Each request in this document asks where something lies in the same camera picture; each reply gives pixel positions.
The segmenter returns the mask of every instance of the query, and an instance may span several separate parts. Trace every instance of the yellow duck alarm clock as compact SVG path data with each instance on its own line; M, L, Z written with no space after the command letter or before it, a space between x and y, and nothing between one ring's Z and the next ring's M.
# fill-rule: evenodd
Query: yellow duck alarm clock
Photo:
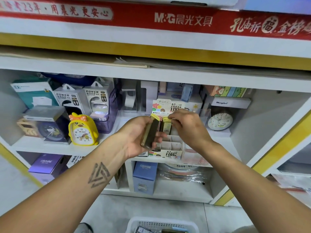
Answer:
M84 114L69 115L69 136L75 145L98 145L98 130L91 117Z

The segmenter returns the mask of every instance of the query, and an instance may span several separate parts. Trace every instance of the hand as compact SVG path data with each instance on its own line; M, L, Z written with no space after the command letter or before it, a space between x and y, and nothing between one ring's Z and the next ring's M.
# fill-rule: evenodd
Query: hand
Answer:
M216 144L198 114L179 109L168 117L181 139L196 152L202 154L209 145Z
M151 122L152 119L150 117L139 116L130 119L122 126L122 128L119 129L117 133L122 135L127 147L126 158L133 158L145 151L148 151L140 145L140 141L144 134L146 125ZM162 142L163 137L167 137L166 133L156 133L155 140L152 143L152 149L156 148L156 143Z

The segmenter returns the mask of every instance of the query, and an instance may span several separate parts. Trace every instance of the forearm tattoo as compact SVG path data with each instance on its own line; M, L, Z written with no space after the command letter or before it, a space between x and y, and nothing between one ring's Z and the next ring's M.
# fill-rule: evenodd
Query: forearm tattoo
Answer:
M91 188L97 187L101 184L105 184L108 181L108 177L110 177L110 173L106 166L102 162L100 162L100 164L96 163L88 184L92 183Z

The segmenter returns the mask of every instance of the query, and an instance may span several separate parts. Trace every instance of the white basket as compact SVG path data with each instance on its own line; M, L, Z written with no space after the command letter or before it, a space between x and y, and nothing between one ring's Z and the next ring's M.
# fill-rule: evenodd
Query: white basket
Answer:
M179 227L187 229L189 233L200 233L199 228L194 222L187 222L176 219L165 219L155 217L133 217L127 225L125 233L135 233L138 226L149 230L172 229L172 227Z

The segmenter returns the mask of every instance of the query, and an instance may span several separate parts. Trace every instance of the teal box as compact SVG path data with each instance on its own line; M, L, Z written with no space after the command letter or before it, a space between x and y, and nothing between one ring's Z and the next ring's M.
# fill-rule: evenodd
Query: teal box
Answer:
M29 109L35 105L59 105L53 94L59 85L50 78L30 76L13 81L11 86Z

